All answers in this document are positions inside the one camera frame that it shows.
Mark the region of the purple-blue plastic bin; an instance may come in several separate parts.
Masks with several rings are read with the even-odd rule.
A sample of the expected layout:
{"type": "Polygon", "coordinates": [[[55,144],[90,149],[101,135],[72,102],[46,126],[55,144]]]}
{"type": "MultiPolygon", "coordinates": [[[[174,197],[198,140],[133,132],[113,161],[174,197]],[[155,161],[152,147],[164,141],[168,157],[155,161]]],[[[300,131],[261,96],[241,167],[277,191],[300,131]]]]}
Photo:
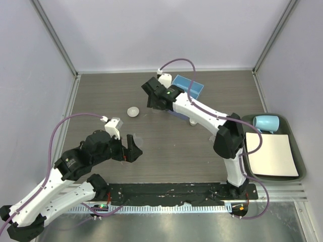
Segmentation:
{"type": "Polygon", "coordinates": [[[180,119],[183,119],[183,120],[188,120],[189,119],[189,117],[187,117],[187,116],[185,116],[183,114],[177,113],[175,111],[170,111],[169,110],[168,113],[171,114],[171,115],[173,115],[173,116],[175,116],[175,117],[178,117],[180,119]]]}

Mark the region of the white ceramic bowl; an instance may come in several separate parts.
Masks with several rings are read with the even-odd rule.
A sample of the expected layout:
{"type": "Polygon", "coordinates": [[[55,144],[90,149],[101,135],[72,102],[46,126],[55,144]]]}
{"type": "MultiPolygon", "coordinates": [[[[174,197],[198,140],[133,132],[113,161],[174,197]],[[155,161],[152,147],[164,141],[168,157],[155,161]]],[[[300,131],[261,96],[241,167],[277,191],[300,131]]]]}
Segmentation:
{"type": "Polygon", "coordinates": [[[140,113],[140,110],[138,107],[132,106],[127,109],[127,115],[129,117],[137,117],[140,113]]]}

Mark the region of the clear plastic tube rack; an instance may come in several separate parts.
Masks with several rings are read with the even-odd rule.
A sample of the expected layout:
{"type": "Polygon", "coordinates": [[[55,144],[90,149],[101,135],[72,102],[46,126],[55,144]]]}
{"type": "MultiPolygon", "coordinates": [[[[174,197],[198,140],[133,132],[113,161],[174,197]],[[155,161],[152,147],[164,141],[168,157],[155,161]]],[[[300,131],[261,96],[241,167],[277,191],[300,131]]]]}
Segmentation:
{"type": "Polygon", "coordinates": [[[214,141],[215,141],[215,136],[211,136],[211,137],[209,138],[209,141],[210,141],[210,142],[212,142],[212,143],[214,143],[214,141]]]}

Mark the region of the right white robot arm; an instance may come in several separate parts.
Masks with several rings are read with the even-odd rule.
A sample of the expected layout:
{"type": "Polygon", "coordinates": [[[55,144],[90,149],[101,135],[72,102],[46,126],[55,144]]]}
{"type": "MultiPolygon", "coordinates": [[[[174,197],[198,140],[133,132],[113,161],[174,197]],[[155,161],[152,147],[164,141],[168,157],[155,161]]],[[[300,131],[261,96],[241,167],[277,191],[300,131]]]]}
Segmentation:
{"type": "Polygon", "coordinates": [[[240,117],[235,113],[227,115],[217,112],[175,85],[166,88],[155,77],[150,78],[141,88],[148,95],[147,107],[171,110],[187,116],[215,136],[213,149],[224,160],[230,197],[240,199],[245,195],[248,179],[243,174],[239,160],[244,139],[240,117]]]}

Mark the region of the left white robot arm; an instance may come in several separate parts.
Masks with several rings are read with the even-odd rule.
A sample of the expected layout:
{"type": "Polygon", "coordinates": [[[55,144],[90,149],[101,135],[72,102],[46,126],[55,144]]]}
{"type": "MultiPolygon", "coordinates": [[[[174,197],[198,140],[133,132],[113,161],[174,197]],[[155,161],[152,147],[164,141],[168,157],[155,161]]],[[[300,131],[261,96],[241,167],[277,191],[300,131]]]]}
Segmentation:
{"type": "Polygon", "coordinates": [[[9,224],[9,237],[31,241],[70,208],[86,201],[104,200],[109,186],[99,174],[91,175],[61,197],[58,194],[106,160],[134,162],[142,154],[132,135],[127,135],[127,146],[123,146],[120,139],[105,131],[93,132],[78,147],[64,152],[45,179],[24,199],[1,207],[1,219],[9,224]]]}

